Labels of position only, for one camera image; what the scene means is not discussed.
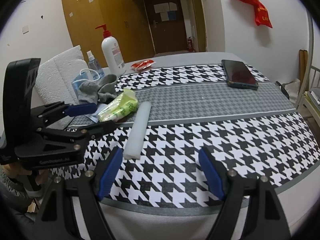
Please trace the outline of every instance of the gray jacket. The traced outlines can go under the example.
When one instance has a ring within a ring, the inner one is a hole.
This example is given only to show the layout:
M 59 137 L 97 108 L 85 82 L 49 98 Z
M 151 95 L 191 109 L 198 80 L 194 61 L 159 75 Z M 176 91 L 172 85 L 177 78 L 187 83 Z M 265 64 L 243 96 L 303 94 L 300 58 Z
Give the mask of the gray jacket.
M 0 194 L 6 202 L 11 213 L 17 219 L 23 234 L 28 239 L 34 239 L 31 235 L 32 226 L 36 217 L 35 213 L 27 213 L 32 199 L 29 198 L 23 185 L 14 179 L 9 179 L 4 174 L 3 167 L 0 165 Z

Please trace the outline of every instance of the phone screen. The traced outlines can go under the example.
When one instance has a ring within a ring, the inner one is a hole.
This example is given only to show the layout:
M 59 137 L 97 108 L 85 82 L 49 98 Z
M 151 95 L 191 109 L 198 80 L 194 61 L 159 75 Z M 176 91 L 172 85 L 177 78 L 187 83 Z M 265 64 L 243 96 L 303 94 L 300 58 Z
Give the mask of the phone screen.
M 243 62 L 223 60 L 229 80 L 236 83 L 255 85 L 257 81 Z

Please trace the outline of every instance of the white pump bottle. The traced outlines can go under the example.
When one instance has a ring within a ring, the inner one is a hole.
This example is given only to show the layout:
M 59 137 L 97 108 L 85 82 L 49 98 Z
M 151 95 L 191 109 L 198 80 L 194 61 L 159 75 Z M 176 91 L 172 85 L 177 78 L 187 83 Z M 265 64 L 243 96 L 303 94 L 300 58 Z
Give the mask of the white pump bottle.
M 96 27 L 96 29 L 98 28 L 103 28 L 104 30 L 104 40 L 102 41 L 101 48 L 110 72 L 111 74 L 119 77 L 125 72 L 124 60 L 120 51 L 119 43 L 116 38 L 111 35 L 111 32 L 107 30 L 106 24 Z

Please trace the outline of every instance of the sleeve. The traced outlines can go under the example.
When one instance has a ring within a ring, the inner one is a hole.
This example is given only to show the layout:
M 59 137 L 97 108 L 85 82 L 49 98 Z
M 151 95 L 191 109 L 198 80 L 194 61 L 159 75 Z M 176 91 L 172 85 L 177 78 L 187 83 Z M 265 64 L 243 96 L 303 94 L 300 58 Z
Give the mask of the sleeve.
M 2 166 L 0 166 L 0 194 L 10 208 L 22 214 L 27 212 L 32 202 L 23 185 L 7 177 Z

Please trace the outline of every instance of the smartphone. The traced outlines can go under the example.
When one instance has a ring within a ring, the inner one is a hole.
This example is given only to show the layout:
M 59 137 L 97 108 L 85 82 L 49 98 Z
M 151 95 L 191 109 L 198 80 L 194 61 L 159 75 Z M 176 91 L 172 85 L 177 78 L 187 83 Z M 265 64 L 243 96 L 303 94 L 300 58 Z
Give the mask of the smartphone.
M 222 66 L 227 77 L 228 86 L 258 90 L 258 82 L 243 62 L 222 60 Z

